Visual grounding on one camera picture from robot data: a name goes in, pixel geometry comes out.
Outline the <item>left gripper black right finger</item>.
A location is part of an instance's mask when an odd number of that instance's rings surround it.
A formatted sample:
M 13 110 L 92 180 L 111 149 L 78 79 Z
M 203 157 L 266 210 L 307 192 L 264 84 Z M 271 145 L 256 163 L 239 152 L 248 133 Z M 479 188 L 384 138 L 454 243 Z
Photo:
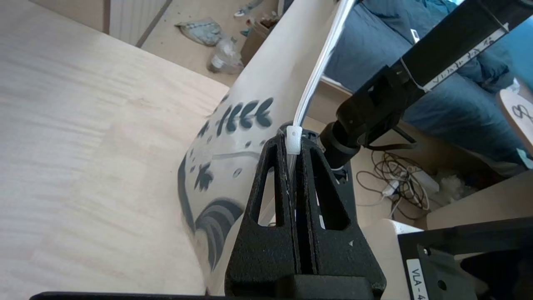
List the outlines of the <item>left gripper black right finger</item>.
M 296 160 L 299 279 L 312 298 L 381 298 L 385 276 L 357 222 L 351 168 L 333 171 L 301 139 Z

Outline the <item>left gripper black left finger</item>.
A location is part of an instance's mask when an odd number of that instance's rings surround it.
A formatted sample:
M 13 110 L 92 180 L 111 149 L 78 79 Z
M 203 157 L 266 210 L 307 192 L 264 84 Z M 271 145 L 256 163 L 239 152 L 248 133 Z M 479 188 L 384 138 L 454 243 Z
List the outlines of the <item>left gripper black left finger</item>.
M 276 226 L 261 226 L 259 215 L 268 171 L 274 170 Z M 239 232 L 225 272 L 225 294 L 237 298 L 271 298 L 281 278 L 294 275 L 295 207 L 288 175 L 285 138 L 269 139 L 259 157 Z

